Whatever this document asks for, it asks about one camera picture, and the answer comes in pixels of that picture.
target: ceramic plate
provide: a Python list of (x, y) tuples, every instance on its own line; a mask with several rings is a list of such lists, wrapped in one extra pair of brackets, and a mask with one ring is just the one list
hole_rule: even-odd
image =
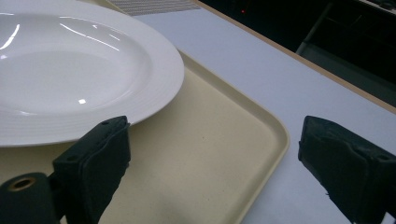
[(179, 91), (176, 48), (144, 23), (75, 1), (0, 0), (0, 146), (79, 139), (146, 119)]

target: light blue countertop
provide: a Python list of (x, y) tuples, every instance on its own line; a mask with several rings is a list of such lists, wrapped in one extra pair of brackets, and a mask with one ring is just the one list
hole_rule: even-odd
[[(244, 223), (349, 223), (298, 161), (304, 117), (329, 119), (396, 154), (396, 116), (206, 9), (136, 16), (275, 114), (290, 149)], [(383, 223), (392, 223), (386, 216)]]

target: beige tray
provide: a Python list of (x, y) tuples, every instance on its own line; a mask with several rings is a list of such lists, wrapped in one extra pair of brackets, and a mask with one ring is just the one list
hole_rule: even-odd
[[(131, 166), (101, 223), (240, 222), (289, 146), (278, 119), (182, 56), (180, 93), (130, 128)], [(49, 175), (70, 145), (0, 148), (0, 182)]]

